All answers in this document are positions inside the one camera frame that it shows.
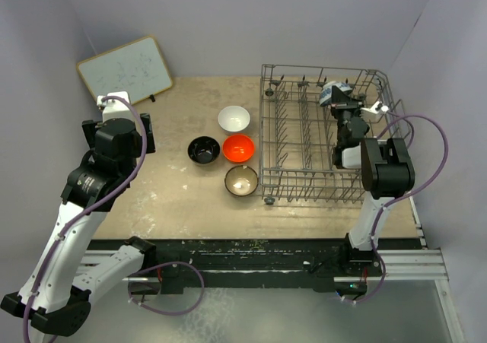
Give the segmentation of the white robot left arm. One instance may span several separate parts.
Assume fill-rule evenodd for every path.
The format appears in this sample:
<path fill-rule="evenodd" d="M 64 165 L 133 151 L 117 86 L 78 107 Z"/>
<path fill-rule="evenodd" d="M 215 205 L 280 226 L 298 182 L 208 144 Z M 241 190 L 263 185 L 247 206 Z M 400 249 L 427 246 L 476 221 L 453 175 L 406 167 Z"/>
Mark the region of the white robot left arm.
<path fill-rule="evenodd" d="M 129 119 L 83 122 L 89 149 L 68 175 L 56 225 L 41 259 L 25 285 L 1 302 L 2 310 L 23 320 L 26 342 L 42 341 L 30 329 L 42 336 L 73 335 L 91 307 L 119 280 L 134 273 L 148 276 L 156 269 L 154 244 L 131 237 L 107 260 L 76 274 L 116 198 L 129 188 L 145 155 L 155 151 L 151 117 L 143 113 L 139 122 L 144 135 Z"/>

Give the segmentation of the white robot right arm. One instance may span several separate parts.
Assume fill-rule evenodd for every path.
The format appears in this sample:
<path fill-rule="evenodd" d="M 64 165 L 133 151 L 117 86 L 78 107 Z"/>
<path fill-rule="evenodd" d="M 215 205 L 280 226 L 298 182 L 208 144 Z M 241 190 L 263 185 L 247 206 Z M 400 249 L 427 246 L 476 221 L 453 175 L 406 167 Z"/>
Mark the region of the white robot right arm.
<path fill-rule="evenodd" d="M 414 186 L 415 171 L 402 138 L 381 141 L 368 137 L 369 122 L 376 121 L 390 108 L 380 101 L 366 107 L 350 92 L 334 84 L 322 104 L 329 107 L 337 122 L 333 164 L 338 169 L 360 170 L 365 191 L 357 224 L 348 234 L 351 249 L 338 258 L 344 274 L 356 275 L 365 267 L 361 252 L 377 248 L 378 235 L 393 203 Z"/>

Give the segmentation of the blue patterned bowl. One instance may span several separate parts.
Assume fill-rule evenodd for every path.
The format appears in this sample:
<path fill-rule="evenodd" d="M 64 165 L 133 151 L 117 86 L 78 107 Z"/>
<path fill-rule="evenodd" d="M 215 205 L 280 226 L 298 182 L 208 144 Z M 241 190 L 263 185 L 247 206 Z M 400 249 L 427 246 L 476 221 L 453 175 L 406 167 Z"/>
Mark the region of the blue patterned bowl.
<path fill-rule="evenodd" d="M 320 106 L 328 106 L 330 104 L 332 98 L 332 89 L 334 87 L 337 87 L 341 90 L 341 92 L 347 95 L 353 91 L 352 87 L 347 81 L 330 81 L 324 84 L 323 89 L 321 90 L 319 100 Z"/>

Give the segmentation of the black glossy bowl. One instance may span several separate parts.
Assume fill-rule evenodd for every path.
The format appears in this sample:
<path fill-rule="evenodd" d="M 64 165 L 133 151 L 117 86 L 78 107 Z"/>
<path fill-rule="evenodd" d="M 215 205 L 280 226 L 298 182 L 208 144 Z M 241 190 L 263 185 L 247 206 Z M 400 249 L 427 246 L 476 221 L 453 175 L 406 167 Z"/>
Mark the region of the black glossy bowl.
<path fill-rule="evenodd" d="M 189 159 L 199 166 L 214 163 L 218 159 L 220 153 L 220 144 L 214 138 L 209 136 L 194 138 L 187 148 Z"/>

